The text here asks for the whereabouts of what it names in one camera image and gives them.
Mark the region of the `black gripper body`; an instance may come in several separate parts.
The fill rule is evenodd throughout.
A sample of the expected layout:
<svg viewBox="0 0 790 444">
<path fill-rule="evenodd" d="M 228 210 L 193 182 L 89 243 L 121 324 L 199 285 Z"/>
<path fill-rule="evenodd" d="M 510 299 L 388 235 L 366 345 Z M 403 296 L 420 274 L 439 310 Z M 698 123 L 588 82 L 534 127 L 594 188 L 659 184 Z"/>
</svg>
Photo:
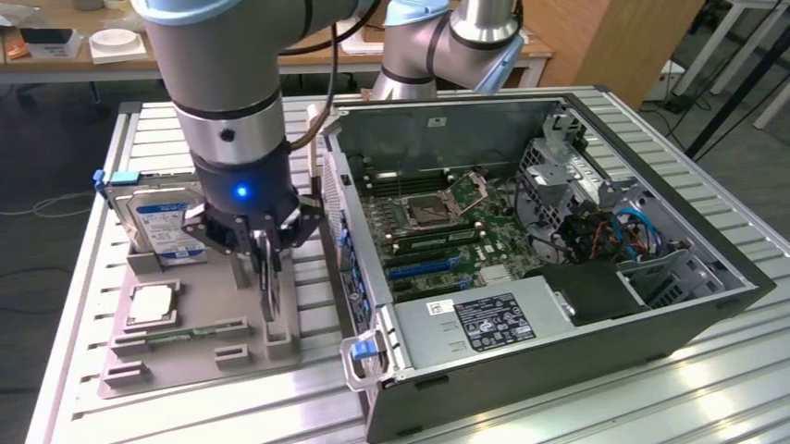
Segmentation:
<svg viewBox="0 0 790 444">
<path fill-rule="evenodd" d="M 288 141 L 252 163 L 216 164 L 191 154 L 204 197 L 223 213 L 241 216 L 287 218 L 299 197 L 291 182 Z"/>
</svg>

